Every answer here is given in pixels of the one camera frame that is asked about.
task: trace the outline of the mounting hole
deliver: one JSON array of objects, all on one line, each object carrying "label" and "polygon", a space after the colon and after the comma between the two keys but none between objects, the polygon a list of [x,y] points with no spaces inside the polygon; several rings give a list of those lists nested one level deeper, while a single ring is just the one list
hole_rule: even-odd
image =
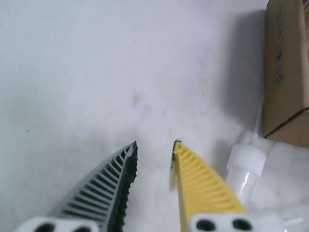
[{"label": "mounting hole", "polygon": [[34,232],[53,232],[55,229],[54,224],[52,223],[44,223],[35,229]]},{"label": "mounting hole", "polygon": [[233,227],[241,231],[251,231],[252,230],[252,225],[244,219],[234,220]]},{"label": "mounting hole", "polygon": [[216,230],[215,224],[207,219],[201,219],[197,222],[197,228],[201,231],[214,231]]},{"label": "mounting hole", "polygon": [[91,232],[91,229],[86,226],[82,226],[82,227],[77,228],[73,232]]}]

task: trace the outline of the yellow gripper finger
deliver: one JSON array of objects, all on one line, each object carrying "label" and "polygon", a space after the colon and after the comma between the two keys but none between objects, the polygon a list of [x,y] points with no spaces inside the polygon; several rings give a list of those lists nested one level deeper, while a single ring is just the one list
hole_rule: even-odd
[{"label": "yellow gripper finger", "polygon": [[172,167],[177,177],[181,231],[196,214],[247,214],[225,181],[195,152],[175,141]]}]

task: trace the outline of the white tabletop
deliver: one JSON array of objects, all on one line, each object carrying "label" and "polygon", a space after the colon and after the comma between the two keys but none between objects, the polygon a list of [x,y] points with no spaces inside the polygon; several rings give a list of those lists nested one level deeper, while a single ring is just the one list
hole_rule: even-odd
[{"label": "white tabletop", "polygon": [[[46,215],[99,162],[137,140],[126,232],[179,231],[175,139],[223,177],[262,98],[267,0],[3,0],[0,230]],[[267,153],[249,207],[309,195],[309,151]]]}]

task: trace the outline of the clear plastic container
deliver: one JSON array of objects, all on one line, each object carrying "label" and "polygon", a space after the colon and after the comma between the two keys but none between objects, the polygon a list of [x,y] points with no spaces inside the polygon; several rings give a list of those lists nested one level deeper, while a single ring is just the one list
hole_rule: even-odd
[{"label": "clear plastic container", "polygon": [[309,203],[250,212],[258,231],[309,232]]}]

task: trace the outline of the cardboard box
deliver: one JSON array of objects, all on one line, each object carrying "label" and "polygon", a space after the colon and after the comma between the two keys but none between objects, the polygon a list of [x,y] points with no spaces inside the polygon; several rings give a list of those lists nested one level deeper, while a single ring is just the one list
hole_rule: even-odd
[{"label": "cardboard box", "polygon": [[264,136],[309,147],[309,3],[267,4]]}]

